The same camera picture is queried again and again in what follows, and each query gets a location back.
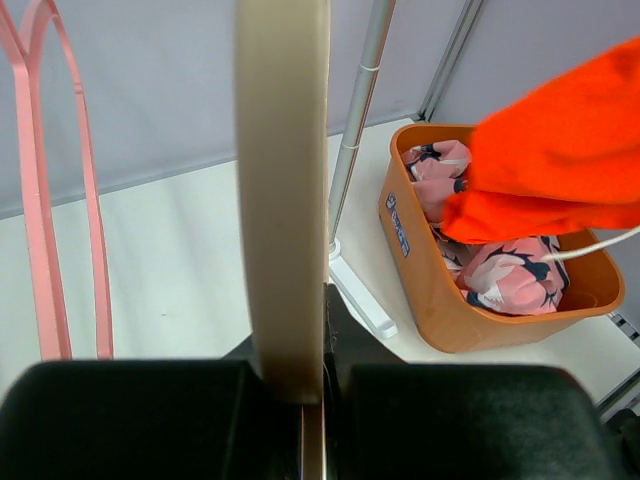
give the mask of label on basket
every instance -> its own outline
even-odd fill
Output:
[[[387,210],[391,214],[391,221],[393,222],[393,226],[396,229],[396,236],[398,237],[400,247],[402,248],[402,255],[404,255],[406,258],[409,255],[411,248],[409,248],[409,241],[407,240],[407,236],[405,235],[404,229],[402,228],[402,223],[400,223],[400,217],[398,216],[398,211],[396,210],[396,196],[393,192],[391,192],[387,197]]]

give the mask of pink strap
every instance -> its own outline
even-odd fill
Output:
[[[27,8],[20,36],[0,0],[0,42],[13,67],[16,86],[22,198],[29,244],[40,353],[43,360],[71,358],[60,265],[56,248],[40,101],[40,66],[46,29],[52,21],[64,50],[76,96],[82,147],[82,170],[87,193],[91,259],[99,358],[113,358],[113,331],[107,255],[91,147],[89,119],[82,81],[69,37],[53,0],[33,0]]]

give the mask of orange basket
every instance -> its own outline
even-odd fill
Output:
[[[391,140],[391,163],[378,209],[420,335],[444,352],[482,350],[537,342],[585,317],[617,308],[624,281],[604,250],[565,262],[571,283],[555,313],[504,316],[466,302],[442,260],[400,155],[416,145],[443,140],[469,145],[473,129],[409,125]],[[597,241],[590,230],[560,235],[558,240],[562,250]]]

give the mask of white cord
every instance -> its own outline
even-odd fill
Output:
[[[602,250],[603,248],[610,247],[611,245],[615,245],[616,243],[622,242],[623,240],[633,237],[638,233],[640,233],[640,225],[638,225],[635,228],[632,228],[628,232],[617,235],[613,238],[610,238],[609,240],[604,240],[602,242],[594,243],[593,245],[589,245],[588,247],[579,248],[577,250],[569,250],[566,252],[548,253],[547,255],[542,257],[542,261],[551,262],[556,260],[569,260],[570,258],[582,257],[583,255],[587,255],[589,253]]]

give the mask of metal pole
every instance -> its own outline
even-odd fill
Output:
[[[433,76],[427,95],[414,120],[431,121],[431,117],[451,81],[451,76],[460,61],[463,49],[467,45],[471,31],[480,17],[480,12],[485,3],[486,0],[467,0],[464,3],[436,74]]]
[[[389,31],[389,24],[393,16],[395,0],[376,0],[371,10],[367,36],[364,42],[362,58],[358,67],[358,76],[353,87],[347,124],[342,136],[340,151],[333,174],[331,191],[329,192],[329,243],[330,250],[334,249],[336,232],[340,215],[347,198],[349,181],[358,155],[362,129],[369,111],[369,104],[380,68],[380,57]]]

